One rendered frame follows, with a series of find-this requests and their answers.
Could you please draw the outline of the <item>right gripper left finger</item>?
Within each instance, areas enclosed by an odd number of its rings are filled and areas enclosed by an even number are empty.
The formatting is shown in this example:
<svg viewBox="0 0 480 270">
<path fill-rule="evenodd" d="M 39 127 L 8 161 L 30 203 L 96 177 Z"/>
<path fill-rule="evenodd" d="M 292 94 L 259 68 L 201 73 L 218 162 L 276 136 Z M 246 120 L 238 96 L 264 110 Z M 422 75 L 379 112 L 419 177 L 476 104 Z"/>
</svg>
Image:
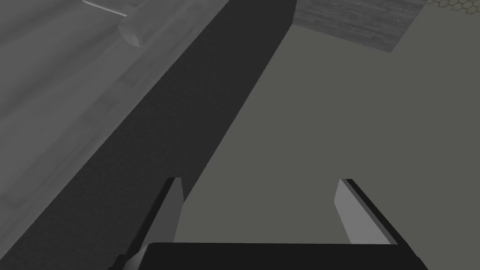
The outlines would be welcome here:
<svg viewBox="0 0 480 270">
<path fill-rule="evenodd" d="M 181 178 L 167 178 L 126 252 L 126 259 L 154 242 L 173 242 L 184 203 Z"/>
</svg>

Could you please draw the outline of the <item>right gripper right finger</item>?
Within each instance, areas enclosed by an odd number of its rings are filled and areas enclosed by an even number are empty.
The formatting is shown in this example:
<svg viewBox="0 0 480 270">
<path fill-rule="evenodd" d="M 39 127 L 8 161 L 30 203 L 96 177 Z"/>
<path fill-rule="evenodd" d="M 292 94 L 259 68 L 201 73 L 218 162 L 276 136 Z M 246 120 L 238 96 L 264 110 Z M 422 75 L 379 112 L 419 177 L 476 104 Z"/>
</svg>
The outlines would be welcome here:
<svg viewBox="0 0 480 270">
<path fill-rule="evenodd" d="M 352 244 L 397 244 L 347 179 L 338 181 L 334 205 Z"/>
</svg>

